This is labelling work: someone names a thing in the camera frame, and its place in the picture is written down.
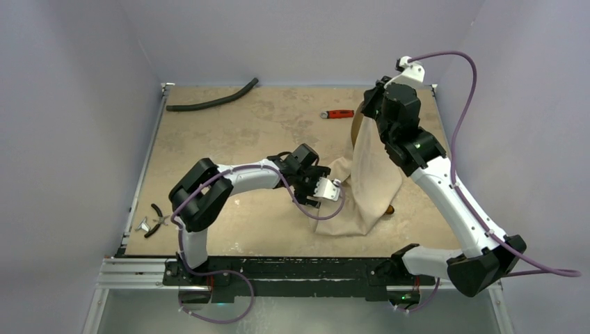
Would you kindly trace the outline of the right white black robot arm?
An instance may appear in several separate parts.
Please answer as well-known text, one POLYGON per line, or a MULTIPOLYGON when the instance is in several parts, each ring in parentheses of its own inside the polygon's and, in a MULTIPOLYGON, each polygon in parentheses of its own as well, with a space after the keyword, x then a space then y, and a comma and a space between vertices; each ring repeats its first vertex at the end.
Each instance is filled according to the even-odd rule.
POLYGON ((467 206, 468 191, 457 194, 445 149, 419 125, 421 101, 414 87, 401 77, 384 76, 363 97, 361 112, 375 120, 389 158, 428 195, 460 244, 458 250, 410 244, 392 255, 392 277, 399 283, 418 275, 442 278, 473 297, 507 276, 518 258, 505 247, 522 253, 527 244, 518 234, 508 235, 480 206, 467 206))

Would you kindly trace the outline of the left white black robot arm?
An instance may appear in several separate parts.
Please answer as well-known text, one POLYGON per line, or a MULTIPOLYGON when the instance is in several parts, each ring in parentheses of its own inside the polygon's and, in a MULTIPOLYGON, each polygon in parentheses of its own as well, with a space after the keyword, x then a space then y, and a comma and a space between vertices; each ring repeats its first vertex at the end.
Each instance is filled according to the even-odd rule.
POLYGON ((181 277, 192 285, 207 277, 207 232, 230 197, 284 188, 299 208, 318 208, 321 200, 341 198, 340 182, 330 180, 329 174, 330 168, 319 165, 319 155, 307 144, 252 164, 223 165, 200 159, 168 194, 173 209, 170 220, 179 229, 181 277))

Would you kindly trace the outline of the beige cloth napkin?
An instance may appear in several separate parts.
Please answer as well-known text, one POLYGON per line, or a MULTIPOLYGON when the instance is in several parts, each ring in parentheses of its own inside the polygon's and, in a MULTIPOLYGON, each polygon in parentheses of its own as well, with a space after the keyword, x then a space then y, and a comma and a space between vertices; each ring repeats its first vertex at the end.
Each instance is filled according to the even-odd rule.
POLYGON ((356 111, 343 155, 328 166, 330 178, 342 182, 344 199, 323 200, 312 215, 325 217, 340 208, 341 202, 344 206, 331 219, 311 218, 311 230, 337 237, 366 235, 386 215, 402 185, 399 168, 390 161, 375 121, 356 111))

